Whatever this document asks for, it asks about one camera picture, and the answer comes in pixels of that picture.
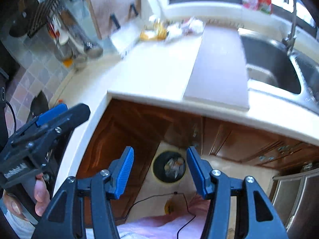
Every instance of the white countertop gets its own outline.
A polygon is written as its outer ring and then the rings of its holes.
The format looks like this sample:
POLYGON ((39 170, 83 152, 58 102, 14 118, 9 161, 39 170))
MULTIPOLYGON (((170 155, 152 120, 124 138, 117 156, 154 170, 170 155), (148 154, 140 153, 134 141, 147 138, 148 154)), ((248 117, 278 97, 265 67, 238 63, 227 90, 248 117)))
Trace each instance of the white countertop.
POLYGON ((74 130, 54 193, 66 177, 76 176, 91 136, 112 97, 241 123, 319 146, 319 116, 278 98, 250 90, 249 111, 183 99, 200 42, 200 36, 188 36, 170 44, 140 43, 122 61, 117 55, 104 56, 75 74, 60 99, 68 107, 87 104, 91 115, 74 130))

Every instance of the kitchen drawer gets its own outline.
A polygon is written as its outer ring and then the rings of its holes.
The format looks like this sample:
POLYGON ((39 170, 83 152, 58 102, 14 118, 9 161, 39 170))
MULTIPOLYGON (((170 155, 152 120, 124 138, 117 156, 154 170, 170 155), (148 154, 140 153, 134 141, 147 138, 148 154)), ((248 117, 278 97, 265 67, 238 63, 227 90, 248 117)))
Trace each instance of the kitchen drawer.
POLYGON ((245 164, 262 165, 270 161, 274 161, 282 156, 281 148, 284 146, 285 144, 282 141, 279 141, 274 145, 270 146, 268 149, 264 150, 264 153, 262 153, 261 155, 249 161, 246 161, 245 164))
POLYGON ((302 166, 318 159, 319 155, 315 148, 307 143, 302 142, 294 147, 291 147, 288 152, 281 154, 281 156, 278 158, 267 161, 266 163, 260 165, 274 169, 287 169, 290 167, 302 166))

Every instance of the floor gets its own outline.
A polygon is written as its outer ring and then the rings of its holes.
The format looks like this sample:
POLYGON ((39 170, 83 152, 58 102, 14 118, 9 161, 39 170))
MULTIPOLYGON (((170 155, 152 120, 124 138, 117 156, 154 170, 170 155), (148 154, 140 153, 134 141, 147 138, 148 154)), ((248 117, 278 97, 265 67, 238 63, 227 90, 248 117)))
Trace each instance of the floor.
MULTIPOLYGON (((161 142, 156 151, 154 159, 156 159, 156 157, 160 153, 166 150, 173 150, 173 151, 179 152, 183 157, 186 158, 185 150, 178 149, 174 146, 166 144, 165 142, 161 142)), ((220 159, 216 156, 204 156, 202 158, 207 160, 211 164, 211 166, 221 170, 222 172, 227 174, 229 177, 243 179, 244 177, 248 175, 253 176, 258 181, 259 185, 266 192, 267 195, 269 195, 271 187, 272 187, 272 183, 273 183, 272 177, 278 174, 278 172, 275 170, 266 169, 262 167, 241 165, 241 164, 220 159)), ((186 170, 184 177, 178 182, 172 183, 172 184, 163 183, 162 181, 158 180, 154 176, 152 169, 150 168, 135 202, 145 199, 147 197, 150 197, 152 195, 172 193, 175 191, 185 193, 185 196, 188 202, 196 194, 196 188, 188 168, 186 170)), ((164 215, 165 203, 171 197, 172 196, 154 197, 136 204, 132 208, 126 222, 132 222, 136 219, 146 217, 146 216, 164 215)), ((232 233, 233 229, 235 229, 235 222, 236 222, 236 198, 232 197, 231 212, 230 212, 230 218, 229 218, 230 233, 232 233)))

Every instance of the human hand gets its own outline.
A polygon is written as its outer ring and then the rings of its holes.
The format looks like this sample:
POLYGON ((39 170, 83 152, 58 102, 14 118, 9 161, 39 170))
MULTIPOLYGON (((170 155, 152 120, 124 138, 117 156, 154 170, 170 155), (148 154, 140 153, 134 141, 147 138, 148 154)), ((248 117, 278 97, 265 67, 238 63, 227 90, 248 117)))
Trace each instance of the human hand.
MULTIPOLYGON (((50 194, 43 180, 43 173, 36 176, 34 198, 37 201, 35 205, 35 212, 38 216, 42 216, 50 203, 50 194)), ((20 202, 18 202, 15 198, 10 197, 6 191, 4 191, 3 203, 13 215, 21 219, 26 219, 25 216, 22 214, 22 207, 20 202)))

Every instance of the cabinet door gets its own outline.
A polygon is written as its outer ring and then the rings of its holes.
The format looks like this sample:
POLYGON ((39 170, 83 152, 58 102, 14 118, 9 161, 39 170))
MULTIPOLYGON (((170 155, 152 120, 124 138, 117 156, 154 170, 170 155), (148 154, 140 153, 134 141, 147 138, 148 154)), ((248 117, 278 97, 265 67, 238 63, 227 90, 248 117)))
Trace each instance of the cabinet door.
POLYGON ((225 121, 204 118, 203 154, 217 155, 231 131, 225 121))
POLYGON ((202 152, 202 117, 150 105, 123 102, 127 109, 135 111, 143 123, 147 123, 163 141, 179 148, 194 146, 202 152))
MULTIPOLYGON (((112 201, 117 218, 127 214, 130 203, 135 201, 160 140, 150 139, 147 129, 137 118, 125 114, 117 101, 111 101, 101 118, 79 167, 77 178, 87 178, 109 167, 120 158, 126 146, 134 149, 134 163, 124 195, 112 201)), ((91 225, 90 207, 86 199, 86 225, 91 225)))
POLYGON ((221 146, 214 154, 237 162, 257 157, 279 140, 278 135, 228 122, 224 122, 220 130, 216 140, 221 146))
POLYGON ((253 156, 243 161, 249 165, 262 165, 268 162, 274 161, 282 156, 282 150, 285 148, 285 144, 282 141, 275 143, 274 145, 267 148, 267 150, 261 152, 259 156, 253 156))
POLYGON ((319 152, 317 147, 300 142, 294 147, 291 147, 286 153, 281 154, 278 158, 260 165, 282 170, 302 166, 309 162, 317 161, 318 159, 319 152))

